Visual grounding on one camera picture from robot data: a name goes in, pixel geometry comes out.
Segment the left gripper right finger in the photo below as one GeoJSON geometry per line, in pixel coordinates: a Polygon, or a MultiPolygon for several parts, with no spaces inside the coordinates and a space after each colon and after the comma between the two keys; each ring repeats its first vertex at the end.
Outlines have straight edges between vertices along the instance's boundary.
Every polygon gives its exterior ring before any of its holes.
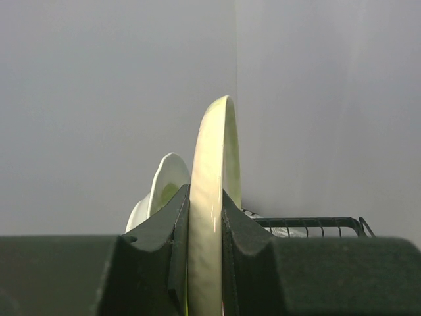
{"type": "Polygon", "coordinates": [[[226,315],[419,315],[420,250],[385,237],[278,237],[228,195],[226,315]]]}

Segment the cream and green round plate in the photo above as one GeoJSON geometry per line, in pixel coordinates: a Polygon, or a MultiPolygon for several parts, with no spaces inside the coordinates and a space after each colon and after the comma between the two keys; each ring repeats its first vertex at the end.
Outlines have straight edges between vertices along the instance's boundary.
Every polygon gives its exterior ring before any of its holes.
{"type": "Polygon", "coordinates": [[[188,313],[222,314],[223,193],[241,205],[239,142],[235,106],[226,95],[203,115],[189,194],[188,313]]]}

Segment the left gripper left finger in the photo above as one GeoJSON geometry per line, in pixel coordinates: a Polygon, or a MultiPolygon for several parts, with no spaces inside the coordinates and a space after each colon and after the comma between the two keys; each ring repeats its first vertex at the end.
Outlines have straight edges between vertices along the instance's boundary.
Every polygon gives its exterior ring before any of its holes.
{"type": "Polygon", "coordinates": [[[189,186],[122,235],[1,238],[2,315],[183,315],[189,186]]]}

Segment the lime green small plate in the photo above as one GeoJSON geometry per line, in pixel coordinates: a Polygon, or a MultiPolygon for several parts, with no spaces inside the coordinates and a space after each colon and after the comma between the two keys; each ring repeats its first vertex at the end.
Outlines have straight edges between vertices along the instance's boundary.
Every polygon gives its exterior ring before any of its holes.
{"type": "Polygon", "coordinates": [[[147,216],[161,210],[180,189],[191,182],[190,172],[184,160],[176,153],[165,155],[153,177],[147,216]]]}

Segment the white scalloped plate front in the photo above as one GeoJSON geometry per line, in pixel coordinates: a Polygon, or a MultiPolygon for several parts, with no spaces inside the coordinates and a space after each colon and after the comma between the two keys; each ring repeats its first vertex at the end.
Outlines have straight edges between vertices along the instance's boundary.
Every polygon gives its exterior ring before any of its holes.
{"type": "Polygon", "coordinates": [[[148,193],[141,201],[139,201],[132,209],[128,222],[126,224],[125,233],[131,231],[143,221],[150,217],[149,200],[151,193],[148,193]]]}

